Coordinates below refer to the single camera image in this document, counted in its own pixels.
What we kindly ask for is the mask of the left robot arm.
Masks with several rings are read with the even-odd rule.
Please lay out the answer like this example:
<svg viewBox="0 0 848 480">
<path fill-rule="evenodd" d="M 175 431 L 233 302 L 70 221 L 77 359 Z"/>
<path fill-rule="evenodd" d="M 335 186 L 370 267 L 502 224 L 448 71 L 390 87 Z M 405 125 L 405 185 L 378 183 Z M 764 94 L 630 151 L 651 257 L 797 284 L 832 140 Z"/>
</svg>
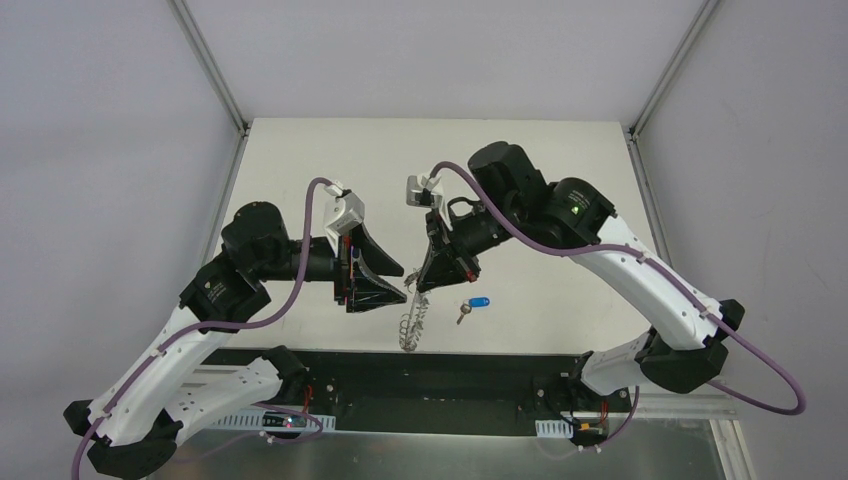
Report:
<svg viewBox="0 0 848 480">
<path fill-rule="evenodd" d="M 405 302 L 391 284 L 403 267 L 369 235 L 360 202 L 347 195 L 330 207 L 341 232 L 300 240 L 290 238 L 271 203 L 252 202 L 236 212 L 223 228 L 221 252 L 180 294 L 148 351 L 100 397 L 65 409 L 69 427 L 83 438 L 81 457 L 98 473 L 144 478 L 225 416 L 257 402 L 288 405 L 303 396 L 305 366 L 284 346 L 222 380 L 183 389 L 195 369 L 269 303 L 267 281 L 329 282 L 335 301 L 349 313 Z"/>
</svg>

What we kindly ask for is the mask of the round metal key ring plate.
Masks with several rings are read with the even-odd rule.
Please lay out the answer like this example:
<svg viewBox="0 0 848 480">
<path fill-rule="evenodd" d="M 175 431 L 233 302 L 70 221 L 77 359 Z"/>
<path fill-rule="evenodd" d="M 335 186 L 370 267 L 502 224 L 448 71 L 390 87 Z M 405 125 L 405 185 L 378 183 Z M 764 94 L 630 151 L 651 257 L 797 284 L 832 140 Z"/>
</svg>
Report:
<svg viewBox="0 0 848 480">
<path fill-rule="evenodd" d="M 421 339 L 424 319 L 429 309 L 427 293 L 421 293 L 417 289 L 417 281 L 420 270 L 415 269 L 404 280 L 404 286 L 409 294 L 410 306 L 407 313 L 403 314 L 399 321 L 398 343 L 402 351 L 414 352 Z"/>
</svg>

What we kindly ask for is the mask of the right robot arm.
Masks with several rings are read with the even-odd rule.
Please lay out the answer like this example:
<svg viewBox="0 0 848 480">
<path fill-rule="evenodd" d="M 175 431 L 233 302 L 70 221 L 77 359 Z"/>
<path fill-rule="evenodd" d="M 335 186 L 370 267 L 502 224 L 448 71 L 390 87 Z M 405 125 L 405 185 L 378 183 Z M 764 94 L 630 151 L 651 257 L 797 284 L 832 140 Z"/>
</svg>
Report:
<svg viewBox="0 0 848 480">
<path fill-rule="evenodd" d="M 569 400 L 595 408 L 624 387 L 651 383 L 686 394 L 714 380 L 728 356 L 725 339 L 744 307 L 701 294 L 639 240 L 614 205 L 585 180 L 545 180 L 525 150 L 497 141 L 461 170 L 477 194 L 456 215 L 436 173 L 407 180 L 406 201 L 426 209 L 429 239 L 416 289 L 476 281 L 479 256 L 509 239 L 570 258 L 595 274 L 648 322 L 647 332 L 580 357 L 569 374 Z"/>
</svg>

